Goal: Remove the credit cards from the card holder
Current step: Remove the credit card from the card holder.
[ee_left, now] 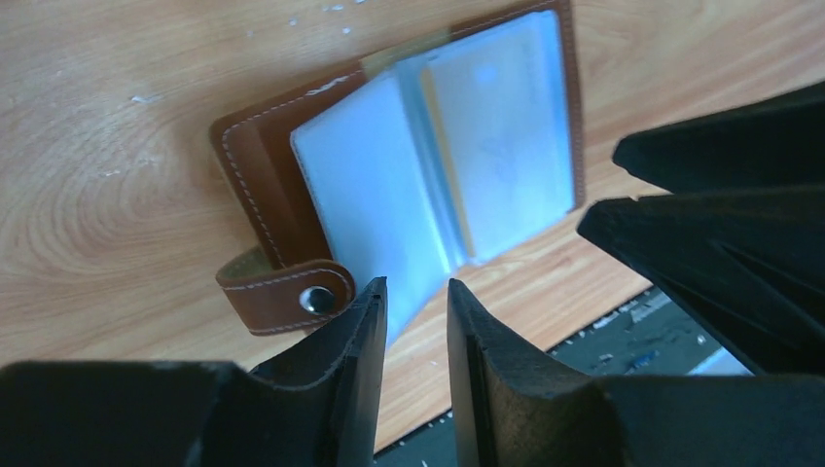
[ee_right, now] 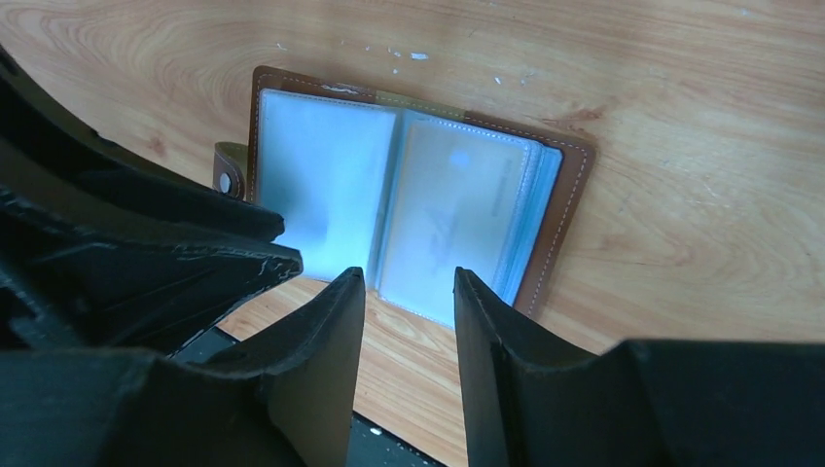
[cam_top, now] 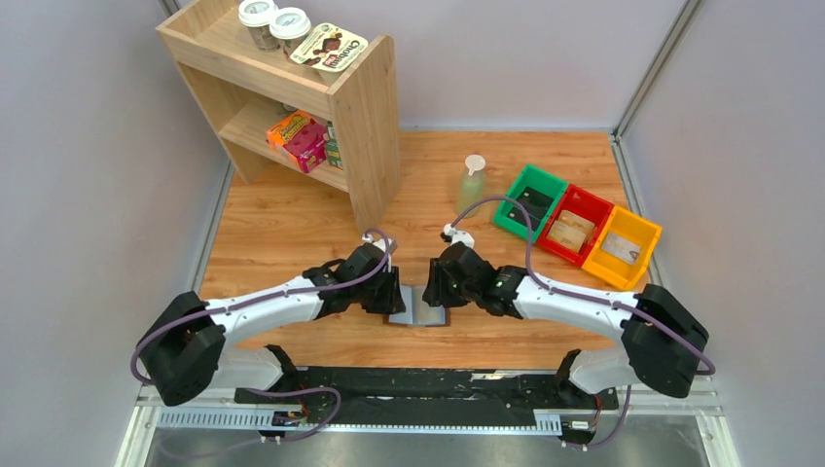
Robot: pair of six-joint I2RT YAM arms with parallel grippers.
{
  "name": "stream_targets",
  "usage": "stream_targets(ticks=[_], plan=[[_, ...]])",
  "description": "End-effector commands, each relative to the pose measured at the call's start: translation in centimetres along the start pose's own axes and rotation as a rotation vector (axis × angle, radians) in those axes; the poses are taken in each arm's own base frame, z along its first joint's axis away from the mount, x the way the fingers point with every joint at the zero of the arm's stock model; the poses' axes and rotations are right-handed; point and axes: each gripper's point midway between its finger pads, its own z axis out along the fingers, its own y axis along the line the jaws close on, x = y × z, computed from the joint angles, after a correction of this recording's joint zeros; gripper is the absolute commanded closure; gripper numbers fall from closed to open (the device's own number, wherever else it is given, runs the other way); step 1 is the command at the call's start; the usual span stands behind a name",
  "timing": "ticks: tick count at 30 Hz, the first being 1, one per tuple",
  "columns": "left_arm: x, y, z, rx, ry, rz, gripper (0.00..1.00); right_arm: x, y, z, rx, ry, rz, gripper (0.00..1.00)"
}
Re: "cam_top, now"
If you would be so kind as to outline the brown leather card holder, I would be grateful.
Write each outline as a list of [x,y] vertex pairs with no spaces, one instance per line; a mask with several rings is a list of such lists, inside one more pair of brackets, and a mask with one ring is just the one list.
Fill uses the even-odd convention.
[[401,295],[406,310],[403,313],[386,315],[385,325],[405,327],[446,327],[449,313],[443,306],[430,306],[423,300],[424,286],[402,285]]

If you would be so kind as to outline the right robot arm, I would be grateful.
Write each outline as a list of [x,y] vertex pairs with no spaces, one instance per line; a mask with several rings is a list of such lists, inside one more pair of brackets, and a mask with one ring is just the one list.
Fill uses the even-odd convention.
[[446,308],[474,304],[493,316],[560,322],[614,341],[596,351],[571,350],[557,369],[557,380],[588,394],[643,383],[683,399],[696,376],[711,372],[701,357],[708,332],[659,285],[648,284],[640,293],[574,286],[526,268],[496,268],[473,248],[455,243],[431,259],[423,300]]

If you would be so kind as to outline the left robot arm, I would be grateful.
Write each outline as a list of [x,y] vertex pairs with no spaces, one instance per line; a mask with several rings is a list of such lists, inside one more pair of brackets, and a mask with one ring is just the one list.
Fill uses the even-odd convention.
[[270,389],[286,359],[275,348],[250,351],[237,343],[271,329],[305,323],[359,305],[373,314],[404,311],[392,239],[364,238],[348,258],[333,260],[278,286],[203,300],[175,297],[141,338],[131,357],[134,375],[153,385],[168,407],[219,388]]

